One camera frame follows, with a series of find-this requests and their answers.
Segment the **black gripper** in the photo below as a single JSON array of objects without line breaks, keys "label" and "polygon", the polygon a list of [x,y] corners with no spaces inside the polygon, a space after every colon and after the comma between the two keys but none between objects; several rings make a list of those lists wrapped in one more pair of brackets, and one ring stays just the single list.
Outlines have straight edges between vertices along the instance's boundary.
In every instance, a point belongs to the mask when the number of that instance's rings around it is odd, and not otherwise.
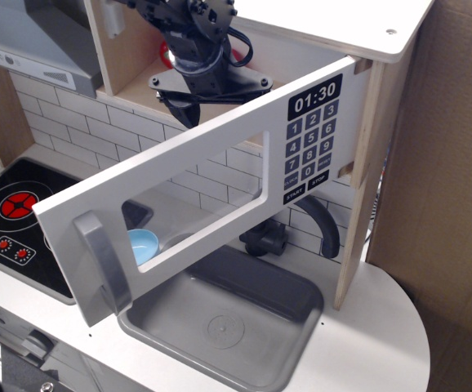
[{"label": "black gripper", "polygon": [[170,113],[186,128],[199,124],[200,105],[242,104],[269,92],[272,78],[221,57],[211,62],[174,59],[173,68],[149,78]]}]

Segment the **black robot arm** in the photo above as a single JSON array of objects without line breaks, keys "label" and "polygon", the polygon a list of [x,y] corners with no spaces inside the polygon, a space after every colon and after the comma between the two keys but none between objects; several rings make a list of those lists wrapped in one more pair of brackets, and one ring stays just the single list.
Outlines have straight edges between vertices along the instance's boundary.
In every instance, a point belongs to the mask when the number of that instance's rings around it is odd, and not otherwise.
[{"label": "black robot arm", "polygon": [[233,1],[123,1],[163,36],[171,69],[149,79],[157,98],[186,128],[202,104],[241,105],[268,93],[272,78],[249,69],[250,38],[231,26]]}]

